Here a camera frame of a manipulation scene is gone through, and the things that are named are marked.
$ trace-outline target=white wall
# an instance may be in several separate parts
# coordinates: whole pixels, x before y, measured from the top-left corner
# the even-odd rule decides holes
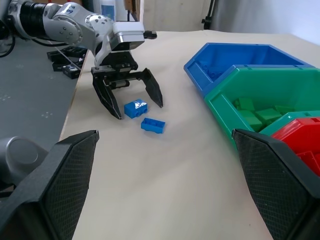
[[[144,28],[155,31],[203,30],[210,0],[145,0]]]
[[[219,0],[211,28],[291,33],[320,45],[320,0]]]

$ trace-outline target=green storage bin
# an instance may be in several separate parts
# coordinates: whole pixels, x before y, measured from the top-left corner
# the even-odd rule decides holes
[[[206,104],[230,141],[233,129],[253,131],[234,107],[239,98],[250,98],[257,111],[287,106],[289,112],[260,133],[272,135],[295,118],[320,117],[320,70],[317,68],[236,68],[205,98]]]

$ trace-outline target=black robot gripper finger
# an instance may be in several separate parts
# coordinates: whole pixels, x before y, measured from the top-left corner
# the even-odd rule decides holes
[[[102,105],[117,119],[122,119],[117,100],[110,86],[103,80],[93,78],[93,87]]]

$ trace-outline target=black device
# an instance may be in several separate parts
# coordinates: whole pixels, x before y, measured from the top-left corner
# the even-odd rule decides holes
[[[100,67],[92,67],[93,87],[100,102],[117,119],[122,119],[117,100],[112,90],[125,88],[132,80],[142,80],[150,98],[160,107],[163,107],[163,97],[155,77],[149,69],[137,70],[138,64],[128,51],[110,53]]]
[[[0,198],[1,240],[72,239],[98,140],[98,132],[91,130],[58,142],[10,195]]]

